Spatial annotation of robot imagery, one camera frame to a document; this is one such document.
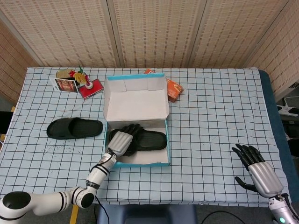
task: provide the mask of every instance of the black robotic finger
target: black robotic finger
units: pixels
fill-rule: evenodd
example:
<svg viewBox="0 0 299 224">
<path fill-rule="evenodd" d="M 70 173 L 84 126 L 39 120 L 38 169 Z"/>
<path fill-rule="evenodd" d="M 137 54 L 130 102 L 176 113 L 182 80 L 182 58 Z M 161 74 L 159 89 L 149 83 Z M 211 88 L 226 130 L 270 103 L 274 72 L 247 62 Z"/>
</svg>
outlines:
<svg viewBox="0 0 299 224">
<path fill-rule="evenodd" d="M 139 127 L 140 125 L 129 125 L 130 126 L 130 129 L 129 129 L 129 131 L 128 131 L 128 134 L 133 134 L 133 132 L 135 131 L 135 129 L 137 128 L 137 127 Z"/>
<path fill-rule="evenodd" d="M 130 130 L 130 128 L 132 127 L 133 125 L 129 125 L 129 126 L 125 126 L 123 127 L 123 132 L 124 133 L 128 133 L 128 131 Z"/>
<path fill-rule="evenodd" d="M 253 151 L 251 148 L 245 145 L 243 145 L 243 148 L 248 152 L 248 156 L 252 159 L 254 163 L 260 162 L 258 157 L 256 156 L 255 151 Z"/>
<path fill-rule="evenodd" d="M 259 160 L 260 162 L 265 162 L 265 160 L 264 160 L 264 158 L 262 157 L 261 153 L 260 153 L 256 148 L 254 148 L 253 146 L 249 146 L 249 148 L 250 148 L 253 152 L 255 152 L 255 155 L 257 156 L 257 158 L 258 158 L 258 160 Z"/>
<path fill-rule="evenodd" d="M 238 176 L 235 176 L 235 180 L 238 182 L 238 184 L 243 187 L 246 190 L 251 190 L 254 192 L 257 192 L 256 187 L 253 184 L 247 184 L 244 181 L 242 181 Z"/>
<path fill-rule="evenodd" d="M 240 144 L 236 144 L 236 146 L 240 149 L 240 151 L 243 153 L 243 157 L 248 161 L 248 163 L 251 165 L 251 164 L 254 164 L 254 161 L 253 159 L 251 158 L 250 156 L 250 153 L 243 147 L 241 146 Z"/>
<path fill-rule="evenodd" d="M 132 136 L 134 137 L 136 134 L 138 134 L 138 132 L 140 132 L 143 128 L 139 125 L 138 127 L 136 127 L 132 133 Z"/>
<path fill-rule="evenodd" d="M 244 156 L 244 154 L 240 150 L 236 149 L 235 147 L 232 147 L 232 149 L 238 155 L 238 157 L 240 158 L 240 160 L 243 163 L 244 167 L 248 171 L 248 166 L 250 166 L 251 163 L 249 163 L 249 161 L 247 160 L 247 158 Z"/>
</svg>

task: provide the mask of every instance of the black cable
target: black cable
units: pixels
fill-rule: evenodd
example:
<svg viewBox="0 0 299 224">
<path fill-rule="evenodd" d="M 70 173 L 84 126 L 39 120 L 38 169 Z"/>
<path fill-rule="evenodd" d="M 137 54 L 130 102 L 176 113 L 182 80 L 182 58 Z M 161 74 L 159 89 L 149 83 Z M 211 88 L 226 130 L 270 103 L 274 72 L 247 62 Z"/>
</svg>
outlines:
<svg viewBox="0 0 299 224">
<path fill-rule="evenodd" d="M 246 224 L 245 222 L 243 222 L 238 216 L 236 216 L 236 215 L 234 215 L 233 213 L 230 213 L 230 212 L 228 212 L 228 211 L 214 211 L 214 212 L 211 212 L 210 214 L 208 214 L 205 218 L 204 218 L 204 220 L 202 220 L 202 222 L 201 222 L 201 224 L 203 224 L 204 223 L 204 221 L 210 216 L 210 215 L 212 215 L 212 214 L 215 214 L 215 213 L 217 213 L 217 212 L 224 212 L 224 213 L 228 213 L 228 214 L 230 214 L 230 215 L 232 215 L 232 216 L 234 216 L 234 217 L 236 217 L 237 219 L 239 219 L 240 220 L 240 222 L 241 223 L 243 223 L 243 224 Z"/>
<path fill-rule="evenodd" d="M 289 209 L 291 210 L 292 214 L 296 217 L 296 219 L 299 220 L 298 215 L 295 213 L 295 211 L 293 210 L 293 208 L 291 206 L 291 203 L 289 201 L 289 195 L 287 193 L 284 193 L 284 194 L 281 194 L 281 196 L 285 198 L 285 202 L 288 205 Z"/>
<path fill-rule="evenodd" d="M 94 213 L 95 223 L 98 223 L 98 218 L 97 215 L 95 214 L 95 206 L 96 204 L 94 204 L 93 213 Z"/>
<path fill-rule="evenodd" d="M 114 155 L 114 153 L 112 153 L 111 156 L 109 157 L 109 159 L 107 159 L 105 162 L 97 163 L 96 165 L 94 165 L 94 166 L 90 169 L 89 173 L 91 173 L 91 171 L 93 170 L 93 168 L 95 168 L 95 167 L 97 167 L 97 166 L 99 166 L 99 165 L 103 165 L 103 164 L 105 164 L 106 162 L 108 162 L 109 160 L 111 160 L 112 157 L 113 157 L 113 155 Z"/>
<path fill-rule="evenodd" d="M 104 206 L 101 204 L 101 202 L 99 201 L 99 199 L 97 198 L 97 196 L 95 196 L 95 199 L 97 199 L 99 205 L 102 207 L 102 209 L 104 210 L 106 216 L 107 216 L 107 219 L 108 219 L 108 224 L 110 224 L 110 219 L 109 219 L 109 215 L 107 214 L 106 212 L 106 209 L 104 208 Z"/>
</svg>

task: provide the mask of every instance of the white robotic arm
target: white robotic arm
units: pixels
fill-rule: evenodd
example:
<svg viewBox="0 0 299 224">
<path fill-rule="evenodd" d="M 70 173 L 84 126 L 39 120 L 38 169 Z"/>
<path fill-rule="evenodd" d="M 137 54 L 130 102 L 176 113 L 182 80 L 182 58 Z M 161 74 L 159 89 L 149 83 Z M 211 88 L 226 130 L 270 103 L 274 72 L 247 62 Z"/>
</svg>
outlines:
<svg viewBox="0 0 299 224">
<path fill-rule="evenodd" d="M 139 125 L 129 125 L 124 132 L 117 132 L 108 145 L 108 153 L 91 169 L 86 188 L 76 187 L 70 191 L 53 194 L 31 194 L 23 191 L 11 192 L 0 201 L 0 224 L 20 224 L 28 211 L 38 216 L 64 211 L 70 204 L 80 208 L 92 205 L 100 184 L 116 163 L 116 157 L 124 155 L 131 144 Z"/>
</svg>

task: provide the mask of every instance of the green light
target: green light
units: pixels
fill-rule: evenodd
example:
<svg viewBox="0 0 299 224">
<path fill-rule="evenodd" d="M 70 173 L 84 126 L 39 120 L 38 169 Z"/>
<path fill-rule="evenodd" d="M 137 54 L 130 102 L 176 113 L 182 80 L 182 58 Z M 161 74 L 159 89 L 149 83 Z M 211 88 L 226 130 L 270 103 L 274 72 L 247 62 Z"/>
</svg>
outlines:
<svg viewBox="0 0 299 224">
<path fill-rule="evenodd" d="M 279 220 L 280 220 L 281 223 L 285 223 L 285 219 L 284 218 L 281 217 Z"/>
</svg>

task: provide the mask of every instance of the checkered tablecloth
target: checkered tablecloth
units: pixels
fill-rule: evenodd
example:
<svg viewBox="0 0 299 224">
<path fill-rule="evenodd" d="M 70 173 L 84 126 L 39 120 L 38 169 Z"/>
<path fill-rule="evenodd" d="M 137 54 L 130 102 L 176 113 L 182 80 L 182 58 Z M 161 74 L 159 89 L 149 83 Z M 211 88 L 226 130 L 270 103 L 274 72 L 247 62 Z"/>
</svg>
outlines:
<svg viewBox="0 0 299 224">
<path fill-rule="evenodd" d="M 83 100 L 54 92 L 49 77 L 62 68 L 28 68 L 21 97 L 0 153 L 0 195 L 23 190 L 65 191 L 85 186 L 90 168 L 104 153 L 105 134 L 55 140 L 46 135 L 58 118 L 103 122 L 104 94 Z M 84 68 L 90 79 L 140 74 L 145 69 Z M 180 83 L 184 92 L 170 103 L 171 166 L 113 169 L 97 196 L 110 203 L 195 203 L 266 206 L 267 199 L 246 191 L 234 176 L 252 183 L 231 147 L 256 146 L 274 167 L 288 192 L 271 131 L 257 69 L 156 69 Z"/>
</svg>

